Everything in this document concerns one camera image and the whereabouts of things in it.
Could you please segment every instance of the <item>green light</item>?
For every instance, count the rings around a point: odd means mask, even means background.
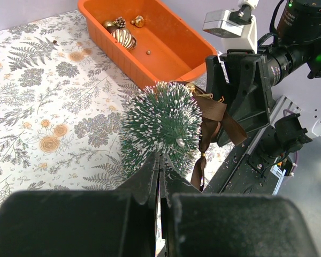
[[[321,62],[321,55],[316,56],[315,61]]]

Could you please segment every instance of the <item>brown ribbon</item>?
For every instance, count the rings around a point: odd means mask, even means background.
[[[247,139],[245,130],[226,112],[227,105],[212,99],[206,98],[207,94],[200,88],[195,87],[201,96],[196,95],[194,99],[202,112],[201,139],[199,150],[200,159],[194,166],[191,184],[200,191],[204,188],[204,168],[207,164],[205,152],[210,142],[216,137],[221,126],[235,145],[239,145]]]

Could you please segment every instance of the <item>floral tablecloth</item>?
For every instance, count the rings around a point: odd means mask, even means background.
[[[78,11],[0,31],[0,204],[20,190],[121,184],[119,121],[136,90]],[[210,147],[207,181],[232,147]]]

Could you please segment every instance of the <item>table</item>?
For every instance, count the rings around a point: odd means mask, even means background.
[[[120,185],[119,121],[137,90],[78,11],[0,31],[0,204],[21,190]],[[210,146],[207,182],[232,148]],[[157,239],[160,250],[160,215]]]

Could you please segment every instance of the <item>orange plastic container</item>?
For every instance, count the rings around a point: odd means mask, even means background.
[[[205,71],[205,58],[215,49],[159,0],[79,0],[91,39],[140,88],[155,81],[193,81]],[[129,22],[141,15],[145,25]],[[122,16],[137,39],[127,51],[102,26]]]

